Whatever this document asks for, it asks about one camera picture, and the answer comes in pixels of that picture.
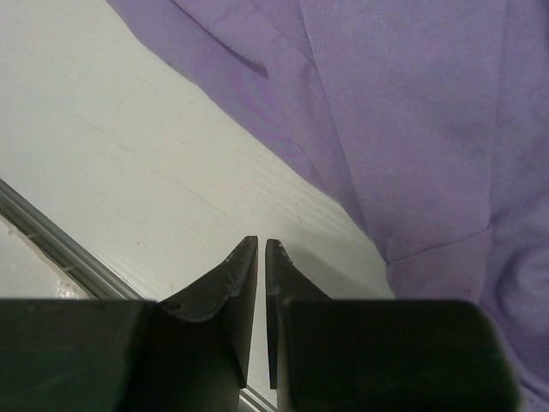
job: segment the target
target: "metal edge strip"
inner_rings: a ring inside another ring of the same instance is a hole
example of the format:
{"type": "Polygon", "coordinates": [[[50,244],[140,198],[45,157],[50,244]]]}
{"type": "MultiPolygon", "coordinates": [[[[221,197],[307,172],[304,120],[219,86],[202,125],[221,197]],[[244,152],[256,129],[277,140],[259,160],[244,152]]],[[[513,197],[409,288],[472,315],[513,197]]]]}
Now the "metal edge strip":
{"type": "MultiPolygon", "coordinates": [[[[143,299],[126,282],[74,241],[29,201],[0,179],[3,215],[46,256],[73,279],[90,299],[143,299]]],[[[240,392],[240,412],[275,412],[276,408],[251,388],[240,392]]]]}

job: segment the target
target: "white table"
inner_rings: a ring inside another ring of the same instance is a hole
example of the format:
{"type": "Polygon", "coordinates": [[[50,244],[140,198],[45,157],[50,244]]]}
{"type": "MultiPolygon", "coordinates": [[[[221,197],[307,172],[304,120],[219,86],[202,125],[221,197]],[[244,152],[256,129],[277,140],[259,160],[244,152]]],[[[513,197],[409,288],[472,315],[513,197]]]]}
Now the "white table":
{"type": "MultiPolygon", "coordinates": [[[[388,297],[341,207],[146,50],[107,3],[3,0],[0,178],[160,300],[247,234],[334,297],[388,297]]],[[[249,384],[268,389],[262,255],[249,384]]]]}

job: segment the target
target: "white surface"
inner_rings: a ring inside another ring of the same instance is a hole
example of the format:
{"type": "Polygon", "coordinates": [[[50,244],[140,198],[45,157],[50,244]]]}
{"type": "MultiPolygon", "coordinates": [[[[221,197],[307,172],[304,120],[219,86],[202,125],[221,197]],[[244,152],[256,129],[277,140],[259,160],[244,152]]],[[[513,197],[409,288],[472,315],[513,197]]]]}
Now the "white surface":
{"type": "MultiPolygon", "coordinates": [[[[329,294],[390,296],[340,206],[147,51],[103,1],[3,0],[0,177],[151,299],[247,234],[329,294]]],[[[269,399],[262,255],[250,385],[269,399]]]]}
{"type": "Polygon", "coordinates": [[[68,298],[86,294],[0,216],[0,299],[68,298]]]}

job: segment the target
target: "purple fabric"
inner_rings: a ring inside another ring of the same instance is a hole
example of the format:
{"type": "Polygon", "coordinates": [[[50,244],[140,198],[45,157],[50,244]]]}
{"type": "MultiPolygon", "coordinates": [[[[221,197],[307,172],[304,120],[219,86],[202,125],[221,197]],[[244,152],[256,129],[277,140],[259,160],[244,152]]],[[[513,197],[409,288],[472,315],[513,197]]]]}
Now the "purple fabric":
{"type": "Polygon", "coordinates": [[[375,242],[401,298],[477,302],[549,411],[547,0],[111,0],[375,242]]]}

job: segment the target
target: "clothing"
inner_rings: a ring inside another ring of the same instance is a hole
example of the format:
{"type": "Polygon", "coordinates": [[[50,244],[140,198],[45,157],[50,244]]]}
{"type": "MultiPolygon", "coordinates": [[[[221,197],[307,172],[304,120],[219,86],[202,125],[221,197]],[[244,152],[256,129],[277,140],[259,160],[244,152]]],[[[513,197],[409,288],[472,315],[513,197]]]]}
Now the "clothing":
{"type": "Polygon", "coordinates": [[[547,0],[110,0],[340,202],[399,298],[478,303],[549,411],[547,0]]]}

